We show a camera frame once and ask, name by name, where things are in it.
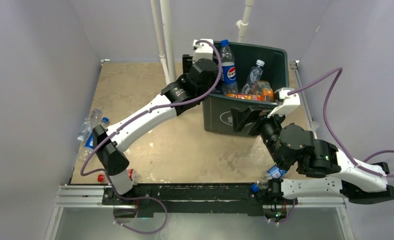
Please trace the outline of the crushed bottle purple label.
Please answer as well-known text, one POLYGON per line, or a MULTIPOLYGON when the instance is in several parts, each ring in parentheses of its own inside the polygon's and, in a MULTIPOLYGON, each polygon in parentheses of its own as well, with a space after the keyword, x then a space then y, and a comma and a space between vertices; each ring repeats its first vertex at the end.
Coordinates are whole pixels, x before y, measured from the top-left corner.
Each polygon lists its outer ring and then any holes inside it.
POLYGON ((241 89, 241 94, 249 95, 251 94, 256 83, 260 80, 263 74, 263 67, 265 62, 258 59, 254 66, 251 67, 250 72, 247 76, 246 82, 241 89))

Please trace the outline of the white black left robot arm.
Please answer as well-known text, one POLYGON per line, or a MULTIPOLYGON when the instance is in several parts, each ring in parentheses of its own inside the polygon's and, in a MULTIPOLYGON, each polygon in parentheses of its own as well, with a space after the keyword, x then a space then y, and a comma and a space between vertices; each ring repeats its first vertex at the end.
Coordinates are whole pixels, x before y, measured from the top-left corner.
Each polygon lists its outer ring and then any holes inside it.
POLYGON ((114 197, 117 201, 127 205, 134 199, 133 183, 128 173, 130 162, 124 152, 153 128, 204 101, 206 92, 217 84, 218 75, 218 64, 202 58, 131 116, 108 127, 98 125, 93 129, 93 147, 108 180, 116 189, 114 197))

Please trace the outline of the small bottle red white label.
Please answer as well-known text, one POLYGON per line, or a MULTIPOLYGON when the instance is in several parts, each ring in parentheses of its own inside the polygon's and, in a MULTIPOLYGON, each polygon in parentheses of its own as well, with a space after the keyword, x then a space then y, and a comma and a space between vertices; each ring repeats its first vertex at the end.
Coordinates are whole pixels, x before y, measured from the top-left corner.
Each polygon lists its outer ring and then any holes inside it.
MULTIPOLYGON (((133 168, 128 168, 127 169, 127 173, 128 176, 132 182, 133 185, 137 185, 138 184, 138 179, 139 179, 139 175, 137 174, 137 172, 135 171, 135 169, 133 168)), ((105 174, 99 174, 97 176, 97 182, 101 183, 101 184, 107 184, 109 182, 108 177, 105 174)))

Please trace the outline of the blue label bottle near base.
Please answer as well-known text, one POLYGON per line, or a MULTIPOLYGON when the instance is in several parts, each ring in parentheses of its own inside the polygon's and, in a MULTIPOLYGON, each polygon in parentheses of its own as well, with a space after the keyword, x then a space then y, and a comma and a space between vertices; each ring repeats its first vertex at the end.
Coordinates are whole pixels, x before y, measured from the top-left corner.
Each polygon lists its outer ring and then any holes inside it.
POLYGON ((268 187, 269 180, 280 179, 288 171, 279 168, 276 164, 269 168, 254 184, 251 185, 250 190, 253 193, 258 193, 268 187))

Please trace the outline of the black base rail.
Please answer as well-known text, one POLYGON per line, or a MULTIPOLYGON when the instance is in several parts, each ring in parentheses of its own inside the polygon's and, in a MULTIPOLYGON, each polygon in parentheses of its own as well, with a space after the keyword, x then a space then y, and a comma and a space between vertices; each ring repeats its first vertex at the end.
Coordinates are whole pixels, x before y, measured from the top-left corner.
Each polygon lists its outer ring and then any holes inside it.
POLYGON ((139 183, 118 196, 111 187, 103 189, 102 204, 130 206, 139 218, 155 213, 246 214, 275 216, 297 199, 285 199, 279 181, 254 193, 251 183, 139 183))

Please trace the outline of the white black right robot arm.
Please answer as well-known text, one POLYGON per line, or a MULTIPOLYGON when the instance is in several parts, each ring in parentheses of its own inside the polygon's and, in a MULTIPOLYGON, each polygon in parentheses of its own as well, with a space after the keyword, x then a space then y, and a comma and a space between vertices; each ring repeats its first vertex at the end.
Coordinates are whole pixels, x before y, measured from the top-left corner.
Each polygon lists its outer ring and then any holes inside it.
POLYGON ((290 123, 270 109, 250 106, 231 109, 233 130, 252 123, 250 136, 260 136, 274 165, 252 186, 252 193, 273 204, 303 197, 337 197, 372 205, 394 200, 385 162, 359 166, 334 144, 317 139, 310 130, 290 123))

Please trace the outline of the water bottle blue label cap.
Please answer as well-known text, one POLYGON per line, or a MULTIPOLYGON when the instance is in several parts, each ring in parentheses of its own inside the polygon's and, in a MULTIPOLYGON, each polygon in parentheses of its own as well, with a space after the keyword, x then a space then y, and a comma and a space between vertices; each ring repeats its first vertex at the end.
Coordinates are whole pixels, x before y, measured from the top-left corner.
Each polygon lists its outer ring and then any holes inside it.
MULTIPOLYGON (((103 117, 100 122, 100 125, 105 127, 108 125, 109 122, 110 122, 109 118, 103 117)), ((91 133, 89 135, 88 139, 82 145, 81 149, 79 150, 78 155, 77 155, 77 161, 80 163, 83 163, 93 150, 94 150, 93 133, 91 133)))

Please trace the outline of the clear crushed bottle blue label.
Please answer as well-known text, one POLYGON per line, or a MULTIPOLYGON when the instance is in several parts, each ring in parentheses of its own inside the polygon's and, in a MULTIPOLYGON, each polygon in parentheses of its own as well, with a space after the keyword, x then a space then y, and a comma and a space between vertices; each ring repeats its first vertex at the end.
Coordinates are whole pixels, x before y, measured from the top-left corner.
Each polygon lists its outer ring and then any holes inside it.
POLYGON ((103 112, 99 108, 94 108, 82 123, 76 139, 81 143, 86 141, 91 135, 93 128, 100 123, 102 118, 103 112))

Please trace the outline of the large pepsi bottle blue label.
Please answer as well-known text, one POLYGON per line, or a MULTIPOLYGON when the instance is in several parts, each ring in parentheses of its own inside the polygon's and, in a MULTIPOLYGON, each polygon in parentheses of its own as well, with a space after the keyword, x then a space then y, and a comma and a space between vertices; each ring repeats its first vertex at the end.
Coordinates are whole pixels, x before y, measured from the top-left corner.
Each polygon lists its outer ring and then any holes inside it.
POLYGON ((238 84, 234 54, 227 39, 220 41, 222 88, 225 95, 237 94, 238 84))

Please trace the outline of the dark green trash bin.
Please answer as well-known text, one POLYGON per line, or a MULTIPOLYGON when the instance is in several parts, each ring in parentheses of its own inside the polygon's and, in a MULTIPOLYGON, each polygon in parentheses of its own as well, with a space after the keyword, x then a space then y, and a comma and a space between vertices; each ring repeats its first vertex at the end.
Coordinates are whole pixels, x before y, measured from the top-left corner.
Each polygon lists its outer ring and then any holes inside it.
MULTIPOLYGON (((268 81, 273 90, 290 86, 288 54, 284 49, 238 42, 230 42, 229 46, 234 56, 239 90, 244 86, 251 67, 256 65, 257 60, 265 62, 261 79, 268 81)), ((204 130, 215 134, 248 137, 248 131, 254 123, 246 124, 241 132, 234 132, 231 108, 245 110, 249 106, 264 106, 273 109, 277 103, 232 98, 213 91, 202 102, 204 130)))

